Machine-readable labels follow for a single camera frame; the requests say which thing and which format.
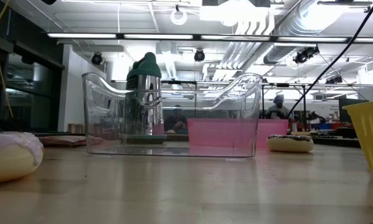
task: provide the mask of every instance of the desk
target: desk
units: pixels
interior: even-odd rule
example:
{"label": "desk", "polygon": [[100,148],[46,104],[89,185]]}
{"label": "desk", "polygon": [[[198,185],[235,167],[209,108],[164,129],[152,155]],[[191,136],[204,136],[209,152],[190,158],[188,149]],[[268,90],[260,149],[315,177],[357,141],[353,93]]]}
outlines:
{"label": "desk", "polygon": [[0,223],[370,224],[373,175],[345,147],[239,160],[47,148],[33,174],[0,184]]}

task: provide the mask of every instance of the pink frosted donut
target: pink frosted donut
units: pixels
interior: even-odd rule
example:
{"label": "pink frosted donut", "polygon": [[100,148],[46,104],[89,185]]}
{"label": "pink frosted donut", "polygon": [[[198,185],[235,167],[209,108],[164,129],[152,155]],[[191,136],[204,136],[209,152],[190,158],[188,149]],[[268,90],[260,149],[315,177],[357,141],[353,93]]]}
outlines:
{"label": "pink frosted donut", "polygon": [[42,162],[43,144],[31,133],[0,133],[0,182],[30,174]]}

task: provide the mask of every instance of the man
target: man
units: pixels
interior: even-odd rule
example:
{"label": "man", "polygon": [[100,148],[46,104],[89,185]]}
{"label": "man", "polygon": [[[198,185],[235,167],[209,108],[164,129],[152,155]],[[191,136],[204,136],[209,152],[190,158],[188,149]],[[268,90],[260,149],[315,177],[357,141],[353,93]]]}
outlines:
{"label": "man", "polygon": [[283,95],[276,95],[274,99],[274,103],[275,105],[272,105],[267,109],[265,118],[267,119],[288,119],[287,115],[290,110],[287,109],[283,105]]}
{"label": "man", "polygon": [[181,114],[181,109],[174,109],[174,115],[169,116],[164,121],[164,131],[173,130],[177,132],[179,130],[188,129],[187,119]]}

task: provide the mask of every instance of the clear plastic bin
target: clear plastic bin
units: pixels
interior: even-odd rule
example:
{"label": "clear plastic bin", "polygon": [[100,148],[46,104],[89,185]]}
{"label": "clear plastic bin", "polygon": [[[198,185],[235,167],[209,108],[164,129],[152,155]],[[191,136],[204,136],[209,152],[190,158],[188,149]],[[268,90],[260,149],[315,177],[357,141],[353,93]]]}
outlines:
{"label": "clear plastic bin", "polygon": [[[261,81],[260,75],[247,73],[220,90],[132,91],[115,89],[99,75],[86,73],[88,152],[252,157]],[[174,113],[186,118],[177,131],[168,130]]]}
{"label": "clear plastic bin", "polygon": [[373,102],[343,106],[354,124],[367,163],[373,171]]}

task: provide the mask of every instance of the black cable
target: black cable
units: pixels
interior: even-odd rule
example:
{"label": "black cable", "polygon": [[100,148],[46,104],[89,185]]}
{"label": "black cable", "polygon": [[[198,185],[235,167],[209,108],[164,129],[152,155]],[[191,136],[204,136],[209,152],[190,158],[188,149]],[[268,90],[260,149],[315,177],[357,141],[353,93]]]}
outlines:
{"label": "black cable", "polygon": [[[321,58],[328,64],[328,65],[330,65],[329,64],[329,62],[321,55],[321,54],[319,54],[320,56],[321,56]],[[340,76],[340,78],[345,82],[345,83],[347,83],[347,85],[349,85],[349,87],[351,87],[359,96],[361,96],[363,99],[365,99],[365,100],[367,100],[366,98],[365,98],[365,96],[362,96],[362,94],[360,94],[354,87],[352,87],[352,85],[351,84],[349,84],[342,76],[341,76],[341,74],[339,74],[339,76]]]}
{"label": "black cable", "polygon": [[365,26],[366,22],[369,20],[369,18],[372,15],[372,13],[373,13],[373,6],[370,9],[370,11],[367,13],[365,19],[363,19],[362,24],[359,26],[358,30],[356,31],[356,33],[354,34],[354,36],[351,38],[351,40],[348,42],[348,44],[344,48],[344,50],[335,58],[335,60],[333,60],[330,63],[330,65],[328,65],[323,70],[323,72],[318,76],[318,78],[316,78],[316,80],[312,83],[312,85],[310,85],[310,87],[306,90],[306,92],[304,93],[304,95],[302,97],[300,97],[300,99],[297,100],[297,102],[294,104],[293,108],[288,113],[287,117],[289,117],[291,115],[291,113],[293,113],[293,110],[296,108],[296,106],[301,102],[302,99],[304,99],[304,97],[306,96],[306,94],[315,86],[315,84],[318,83],[318,81],[321,79],[321,77],[347,52],[348,48],[354,43],[355,39],[358,37],[359,33],[361,32],[361,30]]}

